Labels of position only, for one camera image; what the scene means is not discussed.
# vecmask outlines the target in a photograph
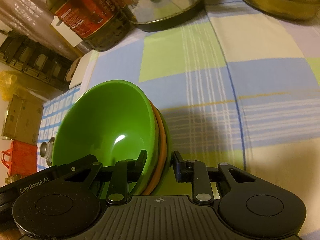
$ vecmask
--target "green bowl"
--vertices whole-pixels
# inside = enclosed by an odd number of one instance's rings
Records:
[[[131,192],[140,194],[158,161],[158,135],[150,102],[141,89],[123,80],[107,81],[87,91],[68,111],[54,142],[52,164],[92,154],[103,166],[113,166],[137,159],[146,150],[146,164]]]

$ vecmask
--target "red bag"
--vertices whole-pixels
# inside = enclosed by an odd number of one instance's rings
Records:
[[[37,147],[20,141],[12,141],[11,148],[2,151],[1,162],[9,171],[8,175],[28,176],[37,172]]]

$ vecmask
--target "bag handle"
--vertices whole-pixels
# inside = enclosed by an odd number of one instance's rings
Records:
[[[4,166],[6,166],[8,169],[9,169],[9,165],[12,164],[12,162],[6,161],[6,160],[4,159],[4,157],[5,157],[6,155],[10,157],[11,152],[12,152],[12,148],[10,148],[9,150],[6,150],[6,151],[2,151],[3,154],[2,154],[2,157],[1,157],[1,162],[2,162],[2,164],[3,164]]]

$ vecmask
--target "plaid tablecloth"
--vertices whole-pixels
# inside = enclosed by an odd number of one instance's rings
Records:
[[[308,210],[300,234],[320,239],[320,19],[291,23],[242,0],[205,2],[182,26],[136,29],[97,53],[79,94],[112,79],[135,83],[165,117],[174,150],[294,192]]]

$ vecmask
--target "white cutting board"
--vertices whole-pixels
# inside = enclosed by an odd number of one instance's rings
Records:
[[[77,85],[80,85],[82,83],[82,80],[85,76],[85,72],[87,70],[87,67],[89,65],[89,62],[91,63],[92,60],[96,57],[96,55],[98,54],[97,51],[92,50],[90,52],[88,52],[87,54],[85,54],[79,61],[79,64],[76,68],[75,73],[73,74],[73,77],[71,79],[69,88],[73,88],[76,87]]]

